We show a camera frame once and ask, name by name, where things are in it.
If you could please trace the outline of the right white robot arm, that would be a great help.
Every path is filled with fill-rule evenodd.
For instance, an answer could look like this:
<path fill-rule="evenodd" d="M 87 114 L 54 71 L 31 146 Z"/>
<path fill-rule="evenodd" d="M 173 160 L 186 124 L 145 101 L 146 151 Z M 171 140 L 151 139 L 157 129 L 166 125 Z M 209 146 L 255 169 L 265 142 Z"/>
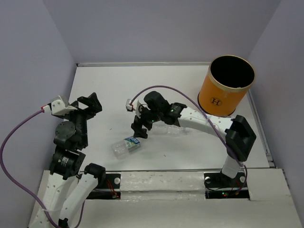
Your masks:
<path fill-rule="evenodd" d="M 196 111 L 185 104 L 170 104 L 156 91 L 144 97 L 144 104 L 128 99 L 126 110 L 135 112 L 131 125 L 134 137 L 146 139 L 152 125 L 161 121 L 167 125 L 198 130 L 222 140 L 228 154 L 218 175 L 223 186 L 230 186 L 236 181 L 236 175 L 248 159 L 257 138 L 246 118 L 241 115 L 234 118 L 218 117 Z"/>

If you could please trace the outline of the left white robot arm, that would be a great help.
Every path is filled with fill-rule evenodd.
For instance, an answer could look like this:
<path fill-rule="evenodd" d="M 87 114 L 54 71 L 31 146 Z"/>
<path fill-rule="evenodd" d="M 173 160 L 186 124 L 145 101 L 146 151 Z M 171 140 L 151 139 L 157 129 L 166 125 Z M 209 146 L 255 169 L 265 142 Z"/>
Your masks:
<path fill-rule="evenodd" d="M 63 96 L 47 106 L 51 114 L 63 119 L 55 129 L 55 152 L 48 169 L 48 182 L 31 228 L 68 228 L 94 188 L 104 185 L 105 167 L 90 163 L 80 179 L 78 172 L 85 159 L 81 151 L 88 146 L 87 121 L 102 111 L 96 93 L 69 103 Z"/>

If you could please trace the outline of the green label clear bottle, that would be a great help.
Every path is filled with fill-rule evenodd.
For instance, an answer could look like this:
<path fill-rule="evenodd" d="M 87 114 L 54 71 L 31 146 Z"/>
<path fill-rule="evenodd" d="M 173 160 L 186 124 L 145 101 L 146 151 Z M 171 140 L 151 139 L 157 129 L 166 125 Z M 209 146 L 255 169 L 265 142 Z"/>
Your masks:
<path fill-rule="evenodd" d="M 141 146 L 140 141 L 134 136 L 130 136 L 111 145 L 114 156 L 119 159 L 125 159 Z"/>

